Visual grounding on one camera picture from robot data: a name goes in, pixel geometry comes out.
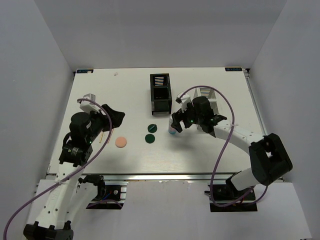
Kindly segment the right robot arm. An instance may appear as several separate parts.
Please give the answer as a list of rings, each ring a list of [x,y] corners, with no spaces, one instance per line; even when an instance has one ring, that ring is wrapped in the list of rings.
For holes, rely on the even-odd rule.
[[[258,184],[267,187],[293,169],[277,134],[256,134],[233,124],[225,116],[215,114],[205,96],[191,99],[180,94],[176,102],[181,104],[181,108],[171,115],[172,129],[181,133],[183,129],[197,125],[204,133],[231,143],[249,155],[250,167],[225,181],[225,192],[229,198],[236,200],[244,190]]]

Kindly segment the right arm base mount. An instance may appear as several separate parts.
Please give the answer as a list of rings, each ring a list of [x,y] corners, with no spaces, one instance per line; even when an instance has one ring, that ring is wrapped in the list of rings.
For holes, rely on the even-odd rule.
[[[246,188],[245,190],[234,193],[227,187],[226,184],[214,184],[212,189],[213,198],[219,205],[228,204],[229,202],[235,201],[249,190],[249,188]],[[240,213],[258,211],[257,204],[253,203],[256,200],[256,195],[253,189],[248,195],[242,197],[237,203],[226,207],[219,207],[213,204],[210,190],[205,190],[204,194],[209,198],[209,206],[212,213]]]

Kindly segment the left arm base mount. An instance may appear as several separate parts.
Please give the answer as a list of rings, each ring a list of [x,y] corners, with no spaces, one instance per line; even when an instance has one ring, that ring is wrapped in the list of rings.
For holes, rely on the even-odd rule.
[[[128,182],[107,179],[103,175],[90,174],[84,177],[82,183],[92,184],[96,193],[87,209],[120,210],[123,207]]]

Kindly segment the white lotion bottle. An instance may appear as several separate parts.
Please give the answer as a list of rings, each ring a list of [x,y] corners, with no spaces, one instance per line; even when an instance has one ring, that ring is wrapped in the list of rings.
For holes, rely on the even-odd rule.
[[[172,127],[173,120],[170,118],[168,122],[168,132],[174,135],[177,131]]]

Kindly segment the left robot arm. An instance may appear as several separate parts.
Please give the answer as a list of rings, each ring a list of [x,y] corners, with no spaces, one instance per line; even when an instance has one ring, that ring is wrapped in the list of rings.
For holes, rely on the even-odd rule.
[[[125,113],[98,106],[93,101],[80,102],[81,112],[72,115],[65,135],[53,189],[33,224],[26,224],[23,235],[28,240],[71,240],[73,227],[93,200],[105,196],[101,175],[81,175],[93,152],[92,143],[102,132],[120,127]]]

